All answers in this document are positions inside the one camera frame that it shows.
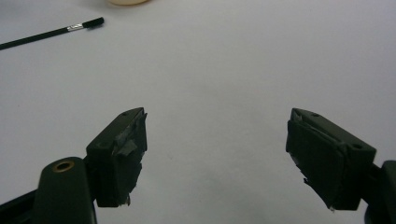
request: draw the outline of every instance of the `round object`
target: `round object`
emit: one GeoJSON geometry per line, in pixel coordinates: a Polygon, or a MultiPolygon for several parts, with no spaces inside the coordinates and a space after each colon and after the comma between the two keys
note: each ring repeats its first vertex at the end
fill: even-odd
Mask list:
{"type": "Polygon", "coordinates": [[[114,5],[121,5],[121,6],[130,6],[136,5],[139,3],[147,2],[148,0],[108,0],[108,2],[114,5]]]}

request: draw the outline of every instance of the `metal ferrule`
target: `metal ferrule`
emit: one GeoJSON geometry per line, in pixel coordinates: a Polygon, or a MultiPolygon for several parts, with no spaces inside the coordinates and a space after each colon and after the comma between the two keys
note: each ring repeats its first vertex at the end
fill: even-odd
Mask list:
{"type": "Polygon", "coordinates": [[[69,32],[76,31],[76,30],[81,30],[81,29],[84,29],[82,24],[76,24],[76,25],[67,26],[67,31],[69,31],[69,32]]]}

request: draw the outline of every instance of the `black plastic part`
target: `black plastic part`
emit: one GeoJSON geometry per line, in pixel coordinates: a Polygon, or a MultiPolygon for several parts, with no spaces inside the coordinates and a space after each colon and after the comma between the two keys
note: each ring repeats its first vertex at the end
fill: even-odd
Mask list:
{"type": "Polygon", "coordinates": [[[35,190],[12,201],[0,205],[0,223],[27,224],[30,223],[35,202],[35,190]]]}
{"type": "Polygon", "coordinates": [[[376,150],[321,115],[293,108],[286,150],[329,208],[356,210],[376,150]]]}
{"type": "Polygon", "coordinates": [[[35,194],[32,223],[96,223],[82,159],[65,158],[44,168],[35,194]]]}
{"type": "Polygon", "coordinates": [[[364,223],[365,224],[391,224],[389,215],[379,213],[373,207],[368,206],[366,209],[366,213],[364,214],[364,223]]]}
{"type": "Polygon", "coordinates": [[[99,207],[129,204],[147,150],[146,116],[143,108],[121,113],[87,146],[84,160],[96,176],[91,182],[99,207]]]}
{"type": "Polygon", "coordinates": [[[396,224],[396,161],[385,161],[380,185],[392,224],[396,224]]]}

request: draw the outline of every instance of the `brush handle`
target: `brush handle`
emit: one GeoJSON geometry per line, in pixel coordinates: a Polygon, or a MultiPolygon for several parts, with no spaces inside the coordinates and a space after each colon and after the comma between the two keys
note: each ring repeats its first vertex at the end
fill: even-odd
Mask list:
{"type": "Polygon", "coordinates": [[[69,31],[67,30],[67,27],[64,27],[64,28],[61,28],[61,29],[58,29],[58,30],[46,32],[44,34],[29,36],[29,37],[26,37],[26,38],[23,38],[23,39],[14,40],[14,41],[11,41],[11,42],[8,42],[8,43],[5,43],[5,44],[1,44],[0,45],[0,50],[1,49],[9,49],[9,48],[16,47],[16,46],[19,46],[19,45],[22,45],[22,44],[27,44],[27,43],[31,43],[31,42],[34,42],[34,41],[37,41],[37,40],[41,40],[41,39],[45,39],[45,38],[48,38],[48,37],[52,37],[52,36],[55,36],[55,35],[62,35],[62,34],[68,33],[68,32],[69,31]]]}

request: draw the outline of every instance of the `brush bristles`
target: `brush bristles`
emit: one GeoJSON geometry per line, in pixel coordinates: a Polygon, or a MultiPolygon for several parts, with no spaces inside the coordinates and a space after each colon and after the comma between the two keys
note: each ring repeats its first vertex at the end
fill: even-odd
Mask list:
{"type": "Polygon", "coordinates": [[[105,19],[103,19],[103,17],[101,17],[101,18],[98,18],[98,19],[93,20],[93,21],[86,21],[86,22],[83,22],[83,23],[82,23],[82,26],[83,26],[84,28],[91,28],[91,27],[94,27],[94,26],[101,25],[101,24],[103,24],[104,22],[105,22],[105,19]]]}

